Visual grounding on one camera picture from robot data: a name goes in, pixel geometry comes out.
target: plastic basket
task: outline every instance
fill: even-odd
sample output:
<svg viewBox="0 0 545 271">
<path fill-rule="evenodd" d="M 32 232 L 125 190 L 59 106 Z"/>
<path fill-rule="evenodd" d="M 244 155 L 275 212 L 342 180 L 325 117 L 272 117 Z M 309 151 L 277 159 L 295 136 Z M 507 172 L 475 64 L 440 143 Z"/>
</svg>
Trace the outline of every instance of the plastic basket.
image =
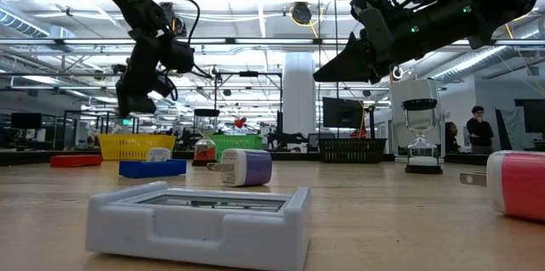
<svg viewBox="0 0 545 271">
<path fill-rule="evenodd" d="M 387 139 L 320 139 L 320 161 L 325 163 L 378 164 Z"/>
<path fill-rule="evenodd" d="M 221 159 L 221 153 L 228 148 L 261 149 L 263 139 L 258 135 L 213 135 L 215 158 Z"/>
<path fill-rule="evenodd" d="M 173 149 L 172 135 L 99 135 L 104 160 L 146 160 L 150 148 Z"/>
</svg>

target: white pillar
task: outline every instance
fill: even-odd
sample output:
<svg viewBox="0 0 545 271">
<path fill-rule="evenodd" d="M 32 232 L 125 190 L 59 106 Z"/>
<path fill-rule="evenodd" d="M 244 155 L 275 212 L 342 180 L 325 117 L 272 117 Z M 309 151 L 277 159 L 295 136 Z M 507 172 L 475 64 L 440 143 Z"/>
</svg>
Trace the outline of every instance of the white pillar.
<svg viewBox="0 0 545 271">
<path fill-rule="evenodd" d="M 316 89 L 312 53 L 286 53 L 284 86 L 284 133 L 316 132 Z"/>
</svg>

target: wooden tabletop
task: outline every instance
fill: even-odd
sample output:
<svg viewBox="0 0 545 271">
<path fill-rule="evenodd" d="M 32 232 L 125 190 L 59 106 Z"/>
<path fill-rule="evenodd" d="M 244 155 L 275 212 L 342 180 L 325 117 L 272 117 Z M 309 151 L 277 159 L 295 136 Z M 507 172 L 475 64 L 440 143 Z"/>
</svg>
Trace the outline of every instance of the wooden tabletop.
<svg viewBox="0 0 545 271">
<path fill-rule="evenodd" d="M 442 176 L 405 174 L 403 165 L 276 162 L 267 187 L 312 189 L 313 230 L 306 270 L 545 270 L 545 224 L 495 213 L 484 187 L 464 186 L 447 164 Z M 117 163 L 50 169 L 0 168 L 0 270 L 231 270 L 84 250 L 92 193 L 167 181 L 171 187 L 226 189 L 215 172 L 131 180 Z"/>
</svg>

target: white tray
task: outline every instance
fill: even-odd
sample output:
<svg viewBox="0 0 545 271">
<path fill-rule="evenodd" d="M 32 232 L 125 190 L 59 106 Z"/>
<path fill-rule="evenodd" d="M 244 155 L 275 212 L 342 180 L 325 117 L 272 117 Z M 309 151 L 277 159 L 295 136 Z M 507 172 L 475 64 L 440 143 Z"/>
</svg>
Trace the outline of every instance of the white tray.
<svg viewBox="0 0 545 271">
<path fill-rule="evenodd" d="M 91 196 L 86 249 L 274 271 L 303 270 L 310 188 L 293 194 L 168 188 L 153 182 Z"/>
</svg>

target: yellow basket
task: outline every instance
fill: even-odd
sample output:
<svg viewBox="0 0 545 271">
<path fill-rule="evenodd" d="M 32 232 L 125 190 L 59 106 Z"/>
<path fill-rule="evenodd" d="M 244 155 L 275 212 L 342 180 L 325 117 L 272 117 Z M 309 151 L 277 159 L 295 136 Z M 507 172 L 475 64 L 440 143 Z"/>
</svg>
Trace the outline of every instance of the yellow basket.
<svg viewBox="0 0 545 271">
<path fill-rule="evenodd" d="M 173 149 L 172 135 L 99 135 L 104 160 L 146 160 L 150 148 Z"/>
</svg>

